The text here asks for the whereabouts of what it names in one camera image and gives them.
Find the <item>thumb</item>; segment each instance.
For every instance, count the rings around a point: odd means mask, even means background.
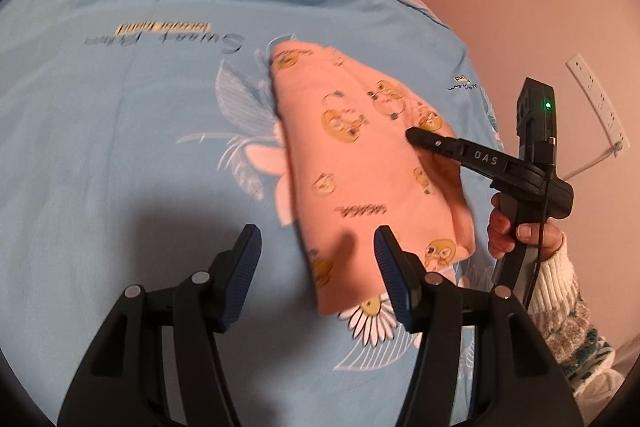
[[[540,237],[540,224],[527,223],[526,225],[520,225],[516,230],[516,237],[521,243],[524,243],[525,245],[537,245],[538,238]],[[553,256],[553,254],[555,254],[561,246],[561,230],[552,223],[545,223],[545,228],[542,236],[542,250],[545,260]]]

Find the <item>yellow flower center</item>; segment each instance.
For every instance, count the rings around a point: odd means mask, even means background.
[[[375,317],[376,315],[378,315],[380,313],[381,307],[382,304],[380,302],[380,296],[373,297],[360,305],[360,309],[362,310],[362,312],[366,315],[369,315],[369,317]]]

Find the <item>metal pivot bolt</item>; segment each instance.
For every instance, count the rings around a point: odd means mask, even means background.
[[[194,284],[204,284],[209,282],[209,279],[211,279],[209,272],[196,272],[191,276],[191,282]]]
[[[427,284],[431,284],[433,286],[439,286],[442,284],[442,275],[435,272],[429,272],[424,276],[424,280],[427,281]]]
[[[129,299],[134,299],[142,293],[142,288],[137,284],[132,284],[126,290],[124,290],[124,296]]]
[[[494,288],[494,293],[500,299],[508,299],[509,297],[511,297],[511,290],[508,289],[507,286],[496,286]]]

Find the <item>power outlet socket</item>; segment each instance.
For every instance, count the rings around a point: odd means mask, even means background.
[[[604,127],[604,132],[607,134],[607,138],[609,138],[611,146],[613,147],[617,142],[622,144],[622,149],[614,152],[616,156],[621,155],[625,150],[629,149],[631,144],[622,127],[620,118],[616,115],[611,102],[607,98],[604,89],[602,89],[602,85],[580,54],[576,54],[570,58],[566,66],[572,72],[591,102],[600,123]]]

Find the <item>human hand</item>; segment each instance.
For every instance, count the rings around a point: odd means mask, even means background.
[[[509,232],[511,221],[498,208],[498,194],[491,199],[494,209],[489,216],[489,253],[495,259],[501,259],[505,253],[512,251],[516,242]],[[518,241],[525,245],[537,245],[540,234],[540,223],[520,225],[516,230]],[[562,246],[562,232],[556,225],[546,223],[542,238],[542,261],[548,261]]]

